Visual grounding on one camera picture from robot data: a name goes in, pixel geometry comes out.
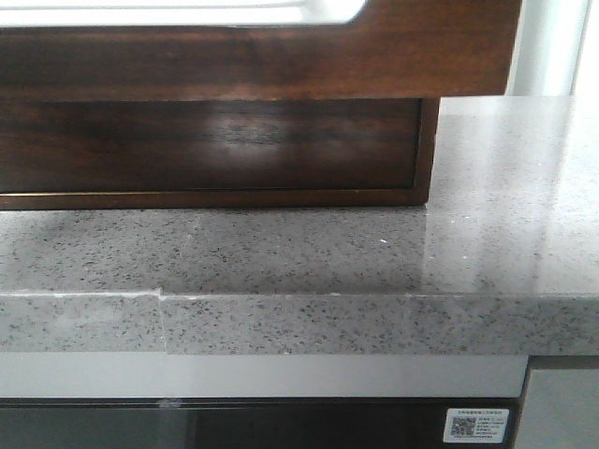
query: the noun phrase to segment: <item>white wall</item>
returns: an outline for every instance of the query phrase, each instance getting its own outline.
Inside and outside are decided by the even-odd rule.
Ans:
[[[569,95],[576,74],[589,0],[524,0],[512,95]]]
[[[592,0],[587,17],[574,93],[599,98],[599,0]]]

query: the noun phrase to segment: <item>wood grain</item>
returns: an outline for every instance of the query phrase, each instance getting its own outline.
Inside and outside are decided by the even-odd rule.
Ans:
[[[342,26],[0,30],[0,100],[502,94],[520,0],[370,0]]]
[[[418,100],[0,105],[0,192],[414,183]]]

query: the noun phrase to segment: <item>white strip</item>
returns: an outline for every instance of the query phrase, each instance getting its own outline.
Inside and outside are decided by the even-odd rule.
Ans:
[[[47,290],[27,290],[17,292],[2,292],[0,291],[0,297],[59,297],[59,298],[70,298],[70,297],[156,297],[161,299],[162,291],[160,289],[147,290],[147,291],[136,291],[136,292],[72,292],[72,293],[55,293]]]
[[[366,0],[0,1],[0,27],[309,25],[351,22]]]
[[[0,398],[514,398],[526,356],[3,353]]]

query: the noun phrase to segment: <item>countertop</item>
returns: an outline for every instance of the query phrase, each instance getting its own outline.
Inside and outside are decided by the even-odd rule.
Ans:
[[[598,123],[444,99],[423,208],[0,212],[0,350],[599,355]]]

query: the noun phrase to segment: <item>cabinet door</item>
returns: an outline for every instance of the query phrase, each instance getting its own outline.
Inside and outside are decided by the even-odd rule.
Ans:
[[[594,369],[533,369],[516,449],[599,447],[599,363]]]
[[[420,102],[0,105],[0,192],[397,189]]]

